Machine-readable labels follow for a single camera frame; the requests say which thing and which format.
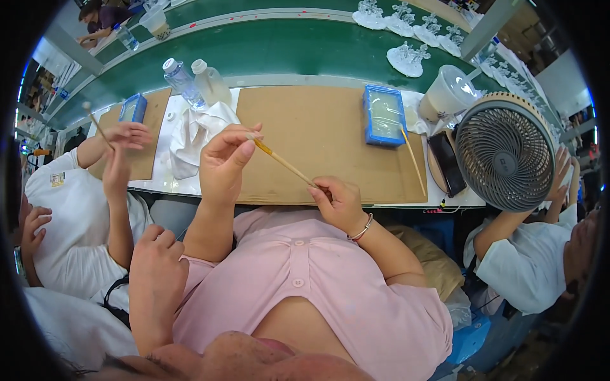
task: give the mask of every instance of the wooden stick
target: wooden stick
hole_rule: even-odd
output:
[[[411,148],[409,139],[407,139],[407,134],[404,133],[403,129],[400,129],[400,132],[403,133],[405,144],[407,144],[407,148],[409,149],[409,153],[411,154],[411,160],[413,160],[413,165],[415,165],[415,172],[417,172],[417,179],[419,179],[420,181],[420,186],[422,188],[423,195],[426,196],[426,190],[423,187],[422,175],[419,173],[419,167],[417,166],[417,162],[415,161],[415,155],[413,154],[413,149]]]
[[[263,150],[266,154],[268,154],[269,156],[273,157],[278,163],[280,163],[281,165],[285,166],[286,168],[288,168],[288,170],[294,174],[296,174],[298,177],[301,178],[301,180],[305,181],[307,184],[309,184],[310,187],[314,187],[314,188],[318,188],[320,189],[320,187],[318,187],[316,184],[314,184],[313,181],[309,180],[303,173],[301,173],[301,171],[299,171],[298,169],[296,169],[295,167],[292,166],[292,164],[290,164],[289,162],[287,162],[286,160],[284,160],[280,155],[276,154],[275,152],[273,152],[271,149],[269,149],[269,147],[267,147],[266,145],[263,144],[263,142],[261,142],[260,140],[258,140],[257,138],[254,137],[254,135],[248,135],[248,139],[253,140],[254,144],[256,144],[256,146],[258,148],[260,148],[261,150]]]
[[[114,147],[112,146],[112,144],[110,144],[110,141],[108,140],[108,138],[104,134],[104,131],[102,131],[102,129],[99,128],[98,121],[95,120],[95,117],[91,113],[91,103],[90,102],[83,102],[82,103],[82,108],[85,109],[85,111],[89,114],[89,118],[91,119],[91,121],[93,121],[93,124],[95,124],[96,130],[99,131],[100,135],[102,135],[102,137],[104,138],[104,141],[106,141],[106,143],[108,144],[108,147],[110,147],[110,148],[112,148],[114,150]]]

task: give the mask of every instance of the white bottle cap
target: white bottle cap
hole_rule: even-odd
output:
[[[194,75],[203,73],[205,69],[207,69],[207,63],[204,60],[195,60],[191,65]]]
[[[167,61],[165,61],[165,63],[163,64],[163,70],[166,73],[171,73],[172,71],[174,71],[176,68],[178,67],[178,62],[176,62],[175,59],[170,58]]]

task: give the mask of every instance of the plastic cup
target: plastic cup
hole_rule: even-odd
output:
[[[165,19],[163,7],[153,7],[140,18],[140,24],[159,41],[166,39],[170,33],[170,26]]]
[[[475,87],[453,65],[443,65],[419,105],[419,114],[432,123],[469,108],[476,100]]]

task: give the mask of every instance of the cardboard sheet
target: cardboard sheet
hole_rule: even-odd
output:
[[[363,204],[426,202],[415,165],[426,166],[419,135],[409,134],[414,163],[405,145],[365,144],[364,89],[322,86],[256,87],[240,90],[242,124],[262,122],[265,144],[305,176],[333,175],[357,184]],[[312,205],[307,184],[257,149],[243,172],[241,204]]]
[[[144,98],[148,101],[146,106],[146,113],[144,114],[143,123],[152,135],[152,142],[144,145],[144,149],[128,149],[127,159],[131,162],[131,176],[129,180],[150,180],[153,176],[153,163],[154,154],[157,150],[157,141],[159,139],[159,131],[161,130],[161,123],[165,116],[165,108],[167,107],[167,101],[170,98],[171,89],[166,88],[163,90],[156,91],[144,95]],[[119,114],[121,113],[121,107],[123,104],[117,104],[113,106],[107,113],[103,114],[99,119],[99,128],[106,130],[112,127],[118,121]],[[106,161],[102,158],[100,161],[89,167],[89,173],[95,176],[97,179],[102,178]]]

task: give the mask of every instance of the person in purple shirt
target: person in purple shirt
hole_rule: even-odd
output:
[[[91,49],[98,45],[98,39],[108,37],[112,26],[120,24],[134,14],[127,8],[102,6],[100,0],[91,0],[83,5],[78,20],[87,24],[86,36],[76,38],[76,42],[85,49]]]

